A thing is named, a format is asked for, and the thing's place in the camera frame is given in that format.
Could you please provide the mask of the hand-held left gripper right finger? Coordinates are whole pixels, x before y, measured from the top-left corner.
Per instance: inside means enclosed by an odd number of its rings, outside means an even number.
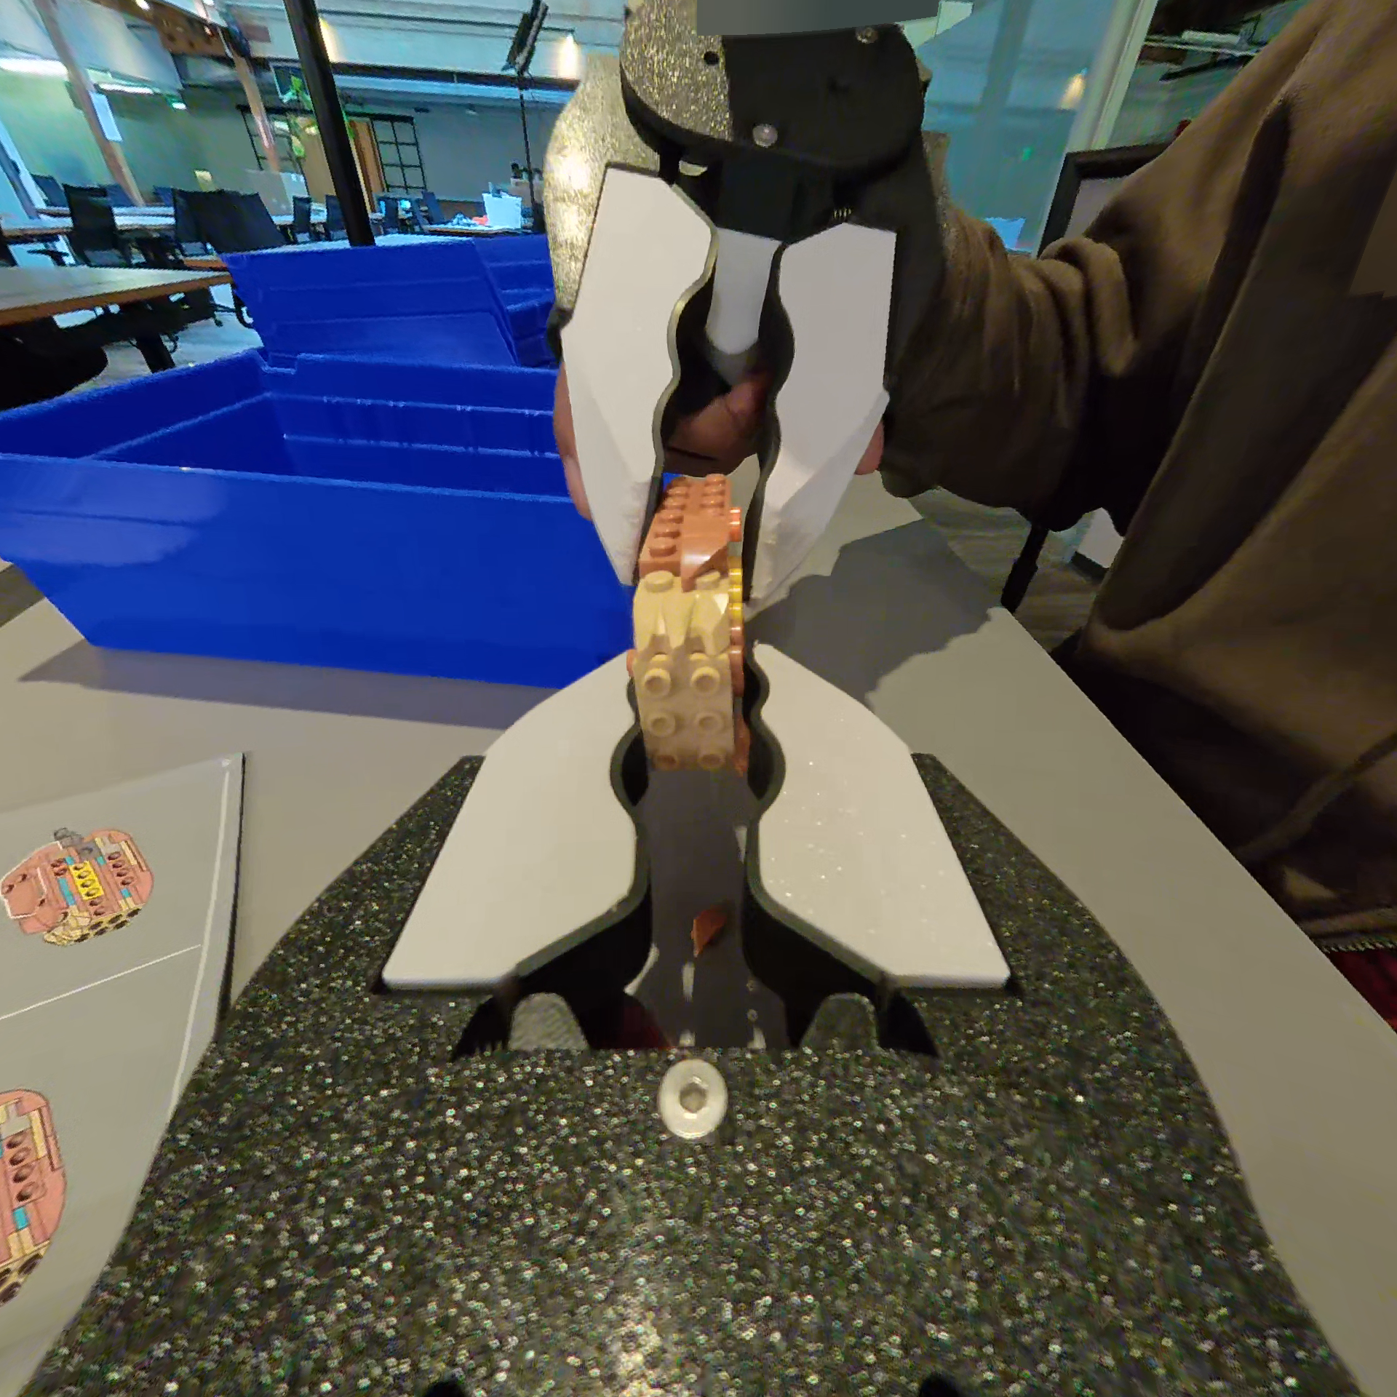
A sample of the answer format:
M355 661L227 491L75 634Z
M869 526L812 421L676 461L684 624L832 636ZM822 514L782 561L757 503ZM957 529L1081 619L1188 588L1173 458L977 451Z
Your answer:
M747 840L772 917L895 990L1002 990L1010 968L912 750L869 707L760 642L755 727L777 757Z

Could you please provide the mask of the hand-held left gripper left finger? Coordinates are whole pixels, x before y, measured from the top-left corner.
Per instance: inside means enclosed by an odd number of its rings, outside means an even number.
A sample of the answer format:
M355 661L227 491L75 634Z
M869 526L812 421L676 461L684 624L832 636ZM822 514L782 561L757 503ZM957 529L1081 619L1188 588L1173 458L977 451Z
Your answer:
M629 686L612 657L491 744L383 968L390 990L498 990L641 907L649 875L619 789Z

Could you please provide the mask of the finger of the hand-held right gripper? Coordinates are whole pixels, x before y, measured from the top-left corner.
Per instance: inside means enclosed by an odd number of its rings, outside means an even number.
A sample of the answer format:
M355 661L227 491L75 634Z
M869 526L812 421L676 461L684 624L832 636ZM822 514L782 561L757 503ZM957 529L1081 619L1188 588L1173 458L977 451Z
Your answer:
M844 222L784 248L775 306L792 333L774 395L747 606L769 606L825 533L882 425L897 233Z
M626 168L606 173L563 330L571 410L564 463L578 466L591 523L627 588L664 463L662 415L681 378L679 320L711 280L716 240L679 188Z

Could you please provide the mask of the brown toy brick model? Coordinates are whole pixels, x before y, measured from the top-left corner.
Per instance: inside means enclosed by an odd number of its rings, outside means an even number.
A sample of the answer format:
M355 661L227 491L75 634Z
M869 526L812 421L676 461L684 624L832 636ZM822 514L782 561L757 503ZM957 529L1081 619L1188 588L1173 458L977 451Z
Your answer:
M742 513L727 476L677 478L644 538L627 667L662 774L746 774Z

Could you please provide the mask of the blue plastic bin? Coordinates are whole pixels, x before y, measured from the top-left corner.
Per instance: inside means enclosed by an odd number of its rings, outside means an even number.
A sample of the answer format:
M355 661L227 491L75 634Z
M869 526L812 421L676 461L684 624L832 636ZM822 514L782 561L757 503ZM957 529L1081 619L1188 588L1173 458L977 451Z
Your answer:
M4 415L2 553L92 646L566 687L632 604L554 373L257 353Z

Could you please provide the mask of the person's right forearm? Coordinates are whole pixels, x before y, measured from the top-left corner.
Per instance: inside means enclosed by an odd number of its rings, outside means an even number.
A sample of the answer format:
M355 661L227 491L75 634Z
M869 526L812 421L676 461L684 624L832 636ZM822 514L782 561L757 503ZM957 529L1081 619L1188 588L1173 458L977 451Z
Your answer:
M1108 410L1173 378L1211 263L1128 197L1043 258L1008 255L955 205L942 233L945 270L885 415L882 484L1040 518Z

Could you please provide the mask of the grey desk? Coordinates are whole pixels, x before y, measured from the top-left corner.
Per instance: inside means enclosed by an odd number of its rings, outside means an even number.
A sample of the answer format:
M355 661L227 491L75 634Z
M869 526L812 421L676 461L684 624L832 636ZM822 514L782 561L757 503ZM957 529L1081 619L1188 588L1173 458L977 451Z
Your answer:
M917 752L1023 990L937 1058L454 1060L363 987L551 692L4 626L4 810L247 757L233 990L55 1394L1394 1394L1394 1033L930 524L857 486L762 639Z

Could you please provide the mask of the person's right hand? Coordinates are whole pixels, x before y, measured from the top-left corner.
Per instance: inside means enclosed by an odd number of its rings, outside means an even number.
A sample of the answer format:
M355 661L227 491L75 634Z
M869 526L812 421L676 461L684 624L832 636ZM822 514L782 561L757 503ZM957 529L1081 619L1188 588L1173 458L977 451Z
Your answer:
M707 478L739 469L759 449L770 383L769 373L755 371L702 411L677 420L666 441L662 473ZM581 516L592 519L576 448L566 366L556 381L553 430L573 504Z

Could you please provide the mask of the stacked blue plastic bins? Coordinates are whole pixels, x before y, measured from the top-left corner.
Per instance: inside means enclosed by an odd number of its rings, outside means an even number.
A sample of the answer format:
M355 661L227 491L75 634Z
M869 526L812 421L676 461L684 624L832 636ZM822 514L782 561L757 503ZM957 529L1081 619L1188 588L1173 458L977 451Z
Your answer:
M265 356L554 368L554 278L541 235L391 235L228 253Z

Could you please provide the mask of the black framed board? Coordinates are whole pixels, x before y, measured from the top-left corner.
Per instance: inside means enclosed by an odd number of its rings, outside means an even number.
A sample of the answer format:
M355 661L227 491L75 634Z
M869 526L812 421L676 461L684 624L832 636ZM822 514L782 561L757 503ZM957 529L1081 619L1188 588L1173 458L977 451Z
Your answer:
M1083 235L1115 193L1155 162L1168 143L1068 152L1042 230L1040 252L1057 242Z

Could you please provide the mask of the black pillar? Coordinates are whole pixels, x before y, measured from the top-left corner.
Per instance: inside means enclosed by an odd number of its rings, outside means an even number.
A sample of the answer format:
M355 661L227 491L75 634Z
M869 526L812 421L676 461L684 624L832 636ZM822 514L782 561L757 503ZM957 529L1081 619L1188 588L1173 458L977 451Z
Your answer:
M285 2L303 79L326 157L345 235L353 247L371 248L376 242L370 205L356 165L356 150L338 95L335 69L326 52L321 15L315 2Z

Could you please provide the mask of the grey instruction booklet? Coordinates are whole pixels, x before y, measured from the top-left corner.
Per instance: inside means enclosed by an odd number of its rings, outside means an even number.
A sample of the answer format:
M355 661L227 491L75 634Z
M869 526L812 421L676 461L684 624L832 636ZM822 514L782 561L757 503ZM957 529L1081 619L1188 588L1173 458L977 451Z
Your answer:
M127 1226L227 1000L245 760L4 814L4 1351Z

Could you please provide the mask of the wooden office table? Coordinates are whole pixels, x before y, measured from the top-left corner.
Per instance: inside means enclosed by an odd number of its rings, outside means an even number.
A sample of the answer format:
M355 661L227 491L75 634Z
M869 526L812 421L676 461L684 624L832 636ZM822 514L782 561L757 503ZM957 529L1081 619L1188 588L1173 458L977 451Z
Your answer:
M165 338L210 320L212 291L232 285L225 268L4 268L2 326L117 308L82 331L105 345L132 341L150 373L163 373L175 366Z

